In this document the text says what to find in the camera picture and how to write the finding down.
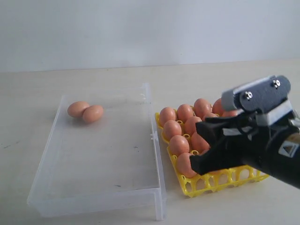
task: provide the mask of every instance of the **table surface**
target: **table surface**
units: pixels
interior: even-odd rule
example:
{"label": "table surface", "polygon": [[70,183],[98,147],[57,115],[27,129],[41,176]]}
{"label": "table surface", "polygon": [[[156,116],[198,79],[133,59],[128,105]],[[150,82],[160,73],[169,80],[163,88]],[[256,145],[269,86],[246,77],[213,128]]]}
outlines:
{"label": "table surface", "polygon": [[274,178],[186,198],[165,146],[161,146],[167,218],[154,221],[152,207],[41,218],[26,204],[61,95],[86,88],[135,87],[149,82],[154,111],[214,102],[222,91],[269,75],[286,75],[290,100],[300,110],[300,60],[253,61],[163,67],[90,69],[0,74],[0,223],[98,224],[298,224],[300,191]]}

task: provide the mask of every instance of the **egg tray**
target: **egg tray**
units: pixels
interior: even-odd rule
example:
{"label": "egg tray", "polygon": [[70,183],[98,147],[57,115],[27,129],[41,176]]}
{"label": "egg tray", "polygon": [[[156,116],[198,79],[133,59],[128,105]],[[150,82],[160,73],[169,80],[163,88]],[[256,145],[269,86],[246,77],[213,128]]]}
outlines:
{"label": "egg tray", "polygon": [[[158,128],[163,130],[163,127],[159,124],[159,113],[155,113],[155,119]],[[182,130],[184,127],[184,123],[181,120],[177,121],[180,125]],[[164,140],[165,143],[169,144],[169,141],[164,137],[163,132],[161,132],[162,139]],[[190,143],[190,135],[189,134],[184,134],[183,135],[188,142]],[[197,174],[196,176],[192,178],[187,178],[184,175],[180,174],[177,169],[176,169],[176,160],[177,156],[172,155],[170,152],[169,146],[167,147],[167,152],[170,157],[170,161],[173,165],[175,174],[177,176],[177,179],[179,181],[180,187],[182,189],[182,192],[184,195],[189,196],[189,197],[195,197],[198,195],[201,195],[203,193],[209,193],[209,192],[216,192],[220,191],[224,188],[227,187],[237,187],[241,186],[245,183],[248,182],[259,182],[268,177],[267,174],[264,174],[260,172],[259,170],[256,170],[248,165],[243,165],[243,166],[238,166],[238,167],[233,167],[229,169],[223,169],[219,171],[214,171],[214,172],[209,172],[205,175],[199,175]],[[191,154],[198,155],[199,152],[196,150],[191,150]],[[242,178],[242,171],[247,170],[248,171],[248,177],[247,178]],[[223,176],[227,176],[227,181],[223,183]]]}

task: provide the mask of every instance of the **screw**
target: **screw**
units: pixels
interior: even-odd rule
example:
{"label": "screw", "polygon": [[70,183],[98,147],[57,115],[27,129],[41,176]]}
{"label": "screw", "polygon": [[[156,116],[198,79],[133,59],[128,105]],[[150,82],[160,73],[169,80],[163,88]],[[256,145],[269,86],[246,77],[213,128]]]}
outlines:
{"label": "screw", "polygon": [[252,92],[250,92],[250,91],[245,91],[245,97],[246,97],[246,99],[249,101],[249,100],[253,97]]}
{"label": "screw", "polygon": [[274,86],[274,88],[277,89],[280,86],[280,81],[279,80],[274,80],[273,81],[273,86]]}

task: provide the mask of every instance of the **plastic egg tray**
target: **plastic egg tray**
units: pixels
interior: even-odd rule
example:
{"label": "plastic egg tray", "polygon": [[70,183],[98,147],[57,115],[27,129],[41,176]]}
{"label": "plastic egg tray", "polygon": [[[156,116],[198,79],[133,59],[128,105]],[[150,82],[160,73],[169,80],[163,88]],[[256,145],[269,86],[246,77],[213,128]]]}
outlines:
{"label": "plastic egg tray", "polygon": [[[159,124],[159,113],[155,114],[155,119],[157,126],[163,130],[163,127]],[[181,125],[181,128],[184,131],[184,123],[181,120],[178,120],[177,122]],[[164,137],[163,132],[161,132],[161,136],[164,142],[169,144],[169,141]],[[190,143],[190,135],[183,134],[183,136]],[[169,154],[170,161],[173,165],[182,192],[184,195],[189,197],[195,197],[203,193],[220,191],[227,187],[241,186],[248,182],[259,182],[268,177],[267,174],[264,174],[259,170],[256,170],[248,165],[243,165],[210,172],[203,176],[198,174],[192,178],[187,178],[176,170],[175,165],[177,157],[176,155],[171,154],[169,146],[167,147],[167,152]],[[199,154],[199,152],[196,150],[191,150],[190,153],[194,155]]]}

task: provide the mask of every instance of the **white wall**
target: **white wall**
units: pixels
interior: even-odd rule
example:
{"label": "white wall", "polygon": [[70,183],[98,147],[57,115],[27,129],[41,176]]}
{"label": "white wall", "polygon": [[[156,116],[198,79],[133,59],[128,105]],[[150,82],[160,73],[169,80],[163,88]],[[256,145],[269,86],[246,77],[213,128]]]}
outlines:
{"label": "white wall", "polygon": [[297,57],[299,0],[0,0],[0,72]]}

